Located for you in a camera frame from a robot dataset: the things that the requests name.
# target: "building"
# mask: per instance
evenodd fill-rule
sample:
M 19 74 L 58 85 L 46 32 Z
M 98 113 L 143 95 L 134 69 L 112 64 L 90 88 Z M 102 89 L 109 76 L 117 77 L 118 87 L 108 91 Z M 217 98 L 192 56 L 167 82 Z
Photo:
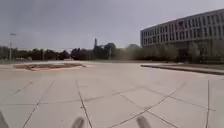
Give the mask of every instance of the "building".
M 180 52 L 187 52 L 191 42 L 199 46 L 224 43 L 224 9 L 205 12 L 169 21 L 141 30 L 141 46 L 150 48 L 174 44 Z

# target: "window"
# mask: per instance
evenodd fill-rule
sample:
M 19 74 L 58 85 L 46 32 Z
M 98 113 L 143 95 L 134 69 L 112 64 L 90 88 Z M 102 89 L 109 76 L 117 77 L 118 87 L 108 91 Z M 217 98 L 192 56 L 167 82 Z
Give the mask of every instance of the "window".
M 168 41 L 168 35 L 166 34 L 166 41 Z
M 186 33 L 186 39 L 188 38 L 188 31 L 185 32 Z
M 210 16 L 207 16 L 207 22 L 208 22 L 208 24 L 211 23 L 211 22 L 210 22 Z
M 217 34 L 216 34 L 216 27 L 215 26 L 213 27 L 213 31 L 214 31 L 214 36 L 216 36 Z
M 212 36 L 212 28 L 209 27 L 209 36 Z
M 201 18 L 198 18 L 198 25 L 201 27 Z
M 203 22 L 203 25 L 205 26 L 206 23 L 205 23 L 205 17 L 204 16 L 203 16 L 203 19 L 202 20 L 203 20 L 202 21 Z
M 207 33 L 207 28 L 204 28 L 204 35 L 205 35 L 205 37 L 207 37 L 207 36 L 208 36 L 208 33 Z
M 176 40 L 178 40 L 178 32 L 176 32 Z
M 194 29 L 193 32 L 194 32 L 194 38 L 196 38 L 197 37 L 196 29 Z
M 156 43 L 156 37 L 155 36 L 153 36 L 152 41 L 153 41 L 153 43 Z
M 177 31 L 177 24 L 175 23 L 175 30 Z
M 169 32 L 171 33 L 171 26 L 169 25 Z
M 165 32 L 167 32 L 167 26 L 165 26 Z
M 191 27 L 191 20 L 188 20 L 188 26 Z
M 170 40 L 172 40 L 172 34 L 170 33 Z
M 158 41 L 158 43 L 159 43 L 159 36 L 157 36 L 157 41 Z
M 192 38 L 193 37 L 193 32 L 192 32 L 192 30 L 190 30 L 190 38 Z
M 212 24 L 215 24 L 214 16 L 211 16 L 211 18 L 212 18 Z
M 163 42 L 166 40 L 166 36 L 165 34 L 163 34 Z
M 224 22 L 224 16 L 223 16 L 223 14 L 220 14 L 220 16 L 221 16 L 221 21 Z
M 197 18 L 195 19 L 195 27 L 198 27 L 198 20 L 197 20 Z
M 174 40 L 174 33 L 172 33 L 172 40 Z
M 192 26 L 193 26 L 193 27 L 195 27 L 195 24 L 194 24 L 194 19 L 192 19 Z
M 221 36 L 221 27 L 218 26 L 218 35 Z
M 216 15 L 216 22 L 219 23 L 219 16 Z
M 202 30 L 200 28 L 197 29 L 197 37 L 201 37 L 201 31 Z
M 184 21 L 184 26 L 185 26 L 185 28 L 187 28 L 187 21 L 186 20 Z
M 161 40 L 161 42 L 163 42 L 163 35 L 160 36 L 160 40 Z

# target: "tree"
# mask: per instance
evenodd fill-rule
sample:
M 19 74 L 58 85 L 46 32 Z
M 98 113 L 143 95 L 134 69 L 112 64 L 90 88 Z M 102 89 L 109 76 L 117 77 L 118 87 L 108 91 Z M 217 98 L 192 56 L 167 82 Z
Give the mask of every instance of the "tree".
M 188 48 L 188 55 L 190 55 L 192 61 L 196 61 L 200 57 L 200 50 L 198 45 L 192 42 Z
M 116 45 L 114 43 L 108 43 L 104 46 L 105 53 L 107 55 L 107 59 L 111 57 L 111 59 L 115 58 L 116 55 Z
M 95 48 L 93 49 L 93 54 L 95 59 L 108 59 L 108 53 L 104 49 L 103 45 L 95 46 Z
M 165 50 L 165 58 L 167 60 L 176 60 L 176 58 L 178 57 L 177 48 L 172 44 L 168 44 L 168 45 L 165 45 L 163 47 L 164 47 L 164 50 Z
M 44 59 L 45 60 L 56 60 L 58 58 L 59 53 L 53 51 L 53 50 L 49 50 L 47 49 L 46 51 L 44 51 Z
M 92 59 L 92 52 L 86 49 L 75 48 L 71 52 L 71 58 L 74 60 Z
M 223 42 L 215 42 L 213 44 L 214 56 L 219 57 L 221 61 L 224 61 L 224 44 Z
M 60 60 L 64 60 L 64 59 L 68 59 L 68 58 L 69 58 L 69 53 L 66 50 L 59 53 L 59 59 Z

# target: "tower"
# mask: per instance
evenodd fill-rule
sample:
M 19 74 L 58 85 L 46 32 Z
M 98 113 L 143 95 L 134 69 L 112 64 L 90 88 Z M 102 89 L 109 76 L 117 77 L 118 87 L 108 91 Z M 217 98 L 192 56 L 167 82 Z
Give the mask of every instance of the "tower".
M 94 48 L 97 46 L 97 39 L 94 39 Z

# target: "tile grout line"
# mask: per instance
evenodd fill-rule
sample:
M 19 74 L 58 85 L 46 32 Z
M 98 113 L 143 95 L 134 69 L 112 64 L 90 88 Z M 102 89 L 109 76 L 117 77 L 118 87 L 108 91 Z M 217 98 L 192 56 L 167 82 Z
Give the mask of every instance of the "tile grout line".
M 207 110 L 207 117 L 206 117 L 206 125 L 205 128 L 209 127 L 208 121 L 209 121 L 209 109 L 210 109 L 210 84 L 208 80 L 208 110 Z
M 62 102 L 48 102 L 48 103 L 40 103 L 40 104 L 64 104 L 64 103 L 74 103 L 80 100 L 71 100 L 71 101 L 62 101 Z
M 116 126 L 118 126 L 118 125 L 121 125 L 121 124 L 123 124 L 123 123 L 125 123 L 125 122 L 127 122 L 127 121 L 129 121 L 129 120 L 131 120 L 131 119 L 134 119 L 134 118 L 136 118 L 136 117 L 138 117 L 138 116 L 144 114 L 145 112 L 150 113 L 148 110 L 151 109 L 152 107 L 150 107 L 149 109 L 144 109 L 144 108 L 142 108 L 141 106 L 139 106 L 139 105 L 135 104 L 134 102 L 130 101 L 128 98 L 126 98 L 125 96 L 121 95 L 120 93 L 117 92 L 117 94 L 118 94 L 119 96 L 123 97 L 123 98 L 124 98 L 125 100 L 127 100 L 128 102 L 130 102 L 130 103 L 132 103 L 132 104 L 138 106 L 139 108 L 141 108 L 141 109 L 143 110 L 143 112 L 140 112 L 139 114 L 137 114 L 137 115 L 135 115 L 135 116 L 133 116 L 133 117 L 127 119 L 127 120 L 124 120 L 124 121 L 120 122 L 119 124 L 115 124 L 115 125 L 113 125 L 113 126 L 111 126 L 111 127 L 109 127 L 109 128 L 113 128 L 113 127 L 116 127 Z M 162 119 L 162 118 L 160 118 L 160 117 L 158 117 L 158 116 L 156 116 L 156 115 L 154 115 L 154 116 L 157 117 L 158 119 L 160 119 L 160 120 L 166 122 L 167 124 L 170 124 L 170 125 L 174 126 L 175 128 L 179 128 L 179 127 L 177 127 L 176 125 L 174 125 L 174 124 L 172 124 L 172 123 L 170 123 L 170 122 L 168 122 L 168 121 L 166 121 L 166 120 L 164 120 L 164 119 Z
M 28 123 L 28 121 L 31 119 L 31 116 L 33 115 L 34 111 L 38 108 L 42 98 L 44 97 L 44 95 L 48 92 L 48 90 L 51 88 L 51 86 L 53 86 L 54 81 L 50 84 L 50 86 L 44 91 L 43 95 L 41 96 L 40 100 L 38 101 L 38 103 L 36 104 L 35 108 L 33 109 L 33 111 L 30 113 L 28 119 L 26 120 L 26 122 L 23 125 L 23 128 L 26 128 L 26 125 Z
M 168 121 L 164 120 L 163 118 L 161 118 L 161 117 L 159 117 L 159 116 L 155 115 L 154 113 L 149 112 L 149 111 L 147 111 L 147 112 L 148 112 L 148 113 L 150 113 L 151 115 L 153 115 L 153 116 L 155 116 L 155 117 L 159 118 L 160 120 L 162 120 L 162 121 L 166 122 L 167 124 L 172 125 L 172 126 L 173 126 L 173 127 L 175 127 L 175 128 L 179 128 L 178 126 L 176 126 L 176 125 L 174 125 L 174 124 L 172 124 L 172 123 L 170 123 L 170 122 L 168 122 Z
M 151 108 L 149 108 L 148 110 L 154 108 L 155 106 L 159 105 L 160 103 L 162 103 L 163 101 L 165 101 L 167 98 L 171 97 L 171 95 L 173 95 L 176 91 L 180 90 L 182 87 L 184 87 L 187 84 L 187 82 L 183 83 L 180 87 L 178 87 L 176 90 L 174 90 L 171 94 L 167 95 L 164 97 L 164 99 L 162 99 L 160 102 L 158 102 L 157 104 L 153 105 Z
M 14 95 L 16 95 L 17 93 L 21 92 L 23 89 L 27 88 L 28 86 L 32 85 L 33 83 L 34 83 L 33 81 L 30 81 L 30 82 L 29 82 L 28 84 L 26 84 L 24 87 L 22 87 L 22 88 L 16 90 L 16 91 L 15 91 L 14 93 L 12 93 L 12 94 L 6 96 L 3 100 L 1 100 L 1 103 L 3 103 L 3 102 L 4 102 L 6 99 L 8 99 L 9 97 L 14 96 Z
M 166 97 L 166 96 L 167 96 L 167 95 L 165 95 L 165 94 L 162 94 L 162 93 L 156 92 L 156 91 L 154 91 L 154 90 L 148 89 L 147 87 L 145 87 L 145 88 L 143 88 L 143 89 L 146 89 L 146 90 L 148 90 L 148 91 L 150 91 L 150 92 L 153 92 L 153 93 L 156 93 L 156 94 L 159 94 L 159 95 L 162 95 L 163 97 Z M 173 96 L 168 96 L 168 97 L 169 97 L 169 98 L 172 98 L 172 99 L 175 99 L 175 100 L 179 100 L 179 101 L 184 102 L 184 103 L 187 103 L 187 104 L 194 105 L 194 106 L 196 106 L 196 107 L 200 107 L 200 108 L 206 109 L 206 110 L 208 109 L 207 107 L 203 107 L 203 106 L 201 106 L 201 105 L 197 105 L 197 104 L 188 102 L 188 101 L 183 100 L 183 99 L 180 99 L 180 98 L 176 98 L 176 97 L 173 97 Z
M 88 122 L 89 122 L 89 125 L 90 125 L 90 127 L 92 128 L 93 126 L 92 126 L 92 124 L 91 124 L 91 122 L 90 122 L 90 119 L 89 119 L 89 116 L 88 116 L 88 113 L 87 113 L 87 109 L 86 109 L 86 107 L 85 107 L 85 105 L 84 105 L 84 102 L 83 102 L 83 99 L 82 99 L 82 96 L 81 96 L 81 92 L 80 92 L 80 90 L 79 90 L 78 80 L 76 80 L 76 86 L 77 86 L 77 89 L 78 89 L 78 93 L 79 93 L 79 97 L 80 97 L 80 100 L 81 100 L 81 103 L 82 103 L 82 107 L 83 107 L 83 109 L 84 109 L 84 111 L 85 111 L 85 114 L 86 114 L 87 120 L 88 120 Z

